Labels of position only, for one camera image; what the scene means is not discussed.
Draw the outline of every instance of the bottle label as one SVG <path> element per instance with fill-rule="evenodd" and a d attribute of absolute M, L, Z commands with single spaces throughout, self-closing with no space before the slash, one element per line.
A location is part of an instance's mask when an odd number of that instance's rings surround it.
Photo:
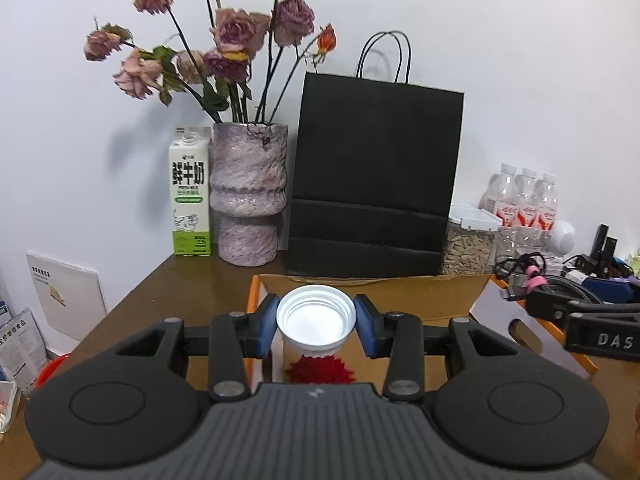
<path fill-rule="evenodd" d="M 513 227 L 532 227 L 533 222 L 536 221 L 536 215 L 538 214 L 538 208 L 533 205 L 524 205 L 518 209 L 516 216 L 513 218 Z"/>
<path fill-rule="evenodd" d="M 487 199 L 486 208 L 502 220 L 502 227 L 511 227 L 513 219 L 518 212 L 518 208 L 514 205 L 500 202 L 499 200 Z"/>
<path fill-rule="evenodd" d="M 556 212 L 552 209 L 541 208 L 536 215 L 533 227 L 542 229 L 543 231 L 551 231 L 556 222 Z"/>

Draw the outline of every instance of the orange rose bud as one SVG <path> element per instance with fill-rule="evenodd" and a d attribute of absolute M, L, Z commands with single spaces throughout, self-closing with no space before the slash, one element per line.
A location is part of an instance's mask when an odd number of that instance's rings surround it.
<path fill-rule="evenodd" d="M 331 52 L 336 43 L 334 28 L 329 23 L 318 36 L 318 53 L 324 55 L 327 52 Z"/>

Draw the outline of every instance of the white device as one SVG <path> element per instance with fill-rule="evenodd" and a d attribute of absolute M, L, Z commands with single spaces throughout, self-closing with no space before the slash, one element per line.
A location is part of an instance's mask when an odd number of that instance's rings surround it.
<path fill-rule="evenodd" d="M 568 254 L 575 245 L 574 226 L 564 220 L 557 220 L 551 229 L 551 237 L 546 242 L 547 249 L 556 254 Z"/>

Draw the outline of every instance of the red flower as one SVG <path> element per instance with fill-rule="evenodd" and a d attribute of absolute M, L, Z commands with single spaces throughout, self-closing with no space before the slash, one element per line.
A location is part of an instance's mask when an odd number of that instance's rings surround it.
<path fill-rule="evenodd" d="M 322 32 L 318 36 L 318 54 L 326 56 L 335 48 L 336 43 L 334 28 L 329 23 L 325 28 L 322 28 Z"/>
<path fill-rule="evenodd" d="M 303 355 L 300 361 L 290 366 L 287 374 L 292 383 L 342 384 L 355 381 L 353 372 L 344 367 L 341 359 L 332 355 L 327 357 Z"/>

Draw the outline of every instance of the blue gripper pad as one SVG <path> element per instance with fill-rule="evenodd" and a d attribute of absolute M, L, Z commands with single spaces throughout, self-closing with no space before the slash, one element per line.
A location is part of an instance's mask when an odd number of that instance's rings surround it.
<path fill-rule="evenodd" d="M 358 332 L 362 349 L 368 358 L 376 358 L 376 337 L 373 333 L 373 320 L 369 310 L 359 296 L 353 299 L 353 304 L 356 307 L 356 332 Z"/>
<path fill-rule="evenodd" d="M 278 324 L 276 322 L 276 312 L 278 305 L 280 304 L 280 298 L 275 294 L 269 294 L 262 300 L 262 303 L 256 310 L 256 312 L 264 309 L 262 319 L 260 320 L 260 328 L 258 329 L 258 358 L 262 359 L 266 357 L 271 349 L 271 342 L 273 342 L 273 336 L 276 333 Z"/>

